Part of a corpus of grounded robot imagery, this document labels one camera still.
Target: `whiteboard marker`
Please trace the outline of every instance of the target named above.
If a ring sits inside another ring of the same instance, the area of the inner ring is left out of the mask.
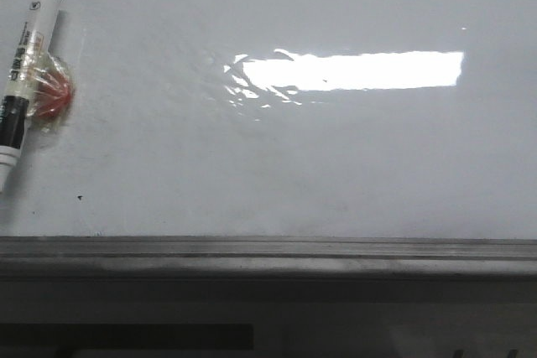
[[[26,113],[35,97],[34,78],[39,57],[49,48],[61,0],[31,0],[18,42],[8,84],[0,107],[0,193],[20,158],[26,130]]]

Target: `whiteboard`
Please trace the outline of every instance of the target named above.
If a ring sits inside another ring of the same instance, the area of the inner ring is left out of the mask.
[[[536,2],[63,0],[0,235],[536,238]]]

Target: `metal ledge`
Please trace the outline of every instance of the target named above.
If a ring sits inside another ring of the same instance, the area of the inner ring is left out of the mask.
[[[537,241],[0,237],[0,277],[537,276]]]

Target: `white surface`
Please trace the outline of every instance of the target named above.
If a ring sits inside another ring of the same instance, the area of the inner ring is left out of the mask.
[[[0,234],[536,238],[536,2],[64,0],[75,105]]]

